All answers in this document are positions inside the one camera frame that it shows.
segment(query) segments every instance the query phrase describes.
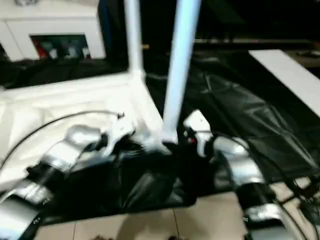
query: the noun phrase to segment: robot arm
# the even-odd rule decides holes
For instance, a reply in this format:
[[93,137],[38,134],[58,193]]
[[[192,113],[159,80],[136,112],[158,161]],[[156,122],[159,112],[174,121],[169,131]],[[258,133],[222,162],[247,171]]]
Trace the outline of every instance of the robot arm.
[[248,230],[246,239],[294,239],[286,215],[276,202],[276,194],[251,158],[247,143],[239,138],[213,136],[208,121],[199,110],[184,121],[184,126],[191,130],[199,156],[215,156],[226,165],[243,210],[242,219]]
[[71,127],[65,138],[49,149],[37,165],[27,169],[27,177],[0,198],[0,240],[33,239],[46,206],[82,153],[106,147],[102,155],[107,157],[119,140],[134,131],[134,125],[125,117],[120,118],[108,133],[86,125]]

